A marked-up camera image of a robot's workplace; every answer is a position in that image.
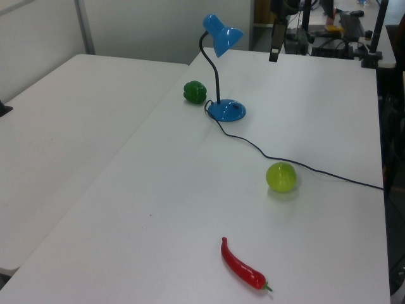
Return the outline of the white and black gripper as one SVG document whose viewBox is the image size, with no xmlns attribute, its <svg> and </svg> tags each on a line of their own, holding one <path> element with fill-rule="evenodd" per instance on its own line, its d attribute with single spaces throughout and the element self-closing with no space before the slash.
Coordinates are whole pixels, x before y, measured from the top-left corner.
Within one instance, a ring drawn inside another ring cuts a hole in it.
<svg viewBox="0 0 405 304">
<path fill-rule="evenodd" d="M 271 0 L 270 11 L 275 14 L 276 21 L 273 25 L 270 49 L 270 62 L 277 62 L 278 55 L 282 49 L 285 40 L 285 34 L 288 27 L 287 10 L 288 4 L 285 0 Z"/>
</svg>

